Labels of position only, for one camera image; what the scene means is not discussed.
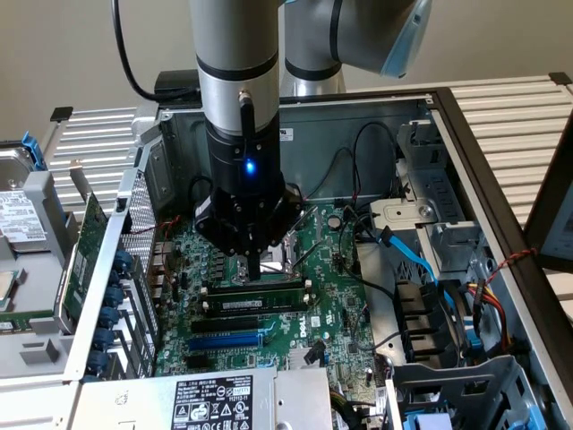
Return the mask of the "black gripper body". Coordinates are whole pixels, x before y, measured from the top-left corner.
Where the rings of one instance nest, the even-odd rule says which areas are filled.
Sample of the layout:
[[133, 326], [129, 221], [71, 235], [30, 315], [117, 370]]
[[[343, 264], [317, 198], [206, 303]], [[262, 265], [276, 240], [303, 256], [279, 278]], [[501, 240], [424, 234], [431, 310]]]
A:
[[220, 131], [206, 123], [211, 177], [215, 190], [246, 200], [248, 219], [255, 223], [260, 200], [285, 181], [280, 166], [279, 121], [273, 120], [249, 138]]

